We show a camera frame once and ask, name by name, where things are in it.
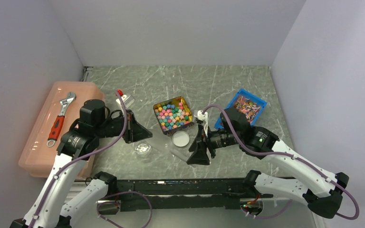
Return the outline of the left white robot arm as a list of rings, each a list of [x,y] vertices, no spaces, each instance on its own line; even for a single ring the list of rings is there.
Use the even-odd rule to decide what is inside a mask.
[[[120,115],[113,118],[104,101],[91,99],[84,102],[68,132],[57,147],[54,165],[34,205],[27,214],[12,221],[12,228],[71,228],[101,198],[117,195],[116,176],[97,173],[89,185],[71,201],[65,202],[79,172],[90,156],[99,149],[99,140],[115,138],[105,148],[123,139],[134,143],[151,138],[153,134],[139,124],[134,113],[121,103]]]

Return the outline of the tin of star candies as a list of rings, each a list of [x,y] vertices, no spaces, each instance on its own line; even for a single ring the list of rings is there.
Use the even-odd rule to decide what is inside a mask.
[[[153,112],[164,135],[194,126],[192,111],[183,96],[154,104]]]

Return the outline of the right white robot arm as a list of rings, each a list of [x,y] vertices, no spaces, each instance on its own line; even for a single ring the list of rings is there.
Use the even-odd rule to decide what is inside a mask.
[[[300,202],[315,214],[332,219],[338,215],[349,177],[326,171],[291,149],[276,134],[264,127],[251,125],[244,113],[235,108],[221,112],[223,128],[212,131],[208,114],[194,113],[198,133],[189,148],[189,165],[209,165],[218,148],[238,145],[249,156],[271,162],[289,173],[282,179],[260,171],[250,170],[243,181],[243,192],[248,197],[262,194],[282,196]]]

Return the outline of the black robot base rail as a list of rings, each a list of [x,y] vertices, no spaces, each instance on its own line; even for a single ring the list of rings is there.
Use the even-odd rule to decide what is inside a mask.
[[[86,184],[100,179],[109,184],[101,212],[132,212],[144,209],[240,209],[260,203],[272,195],[257,193],[244,184],[244,178],[118,180],[106,172],[88,177]]]

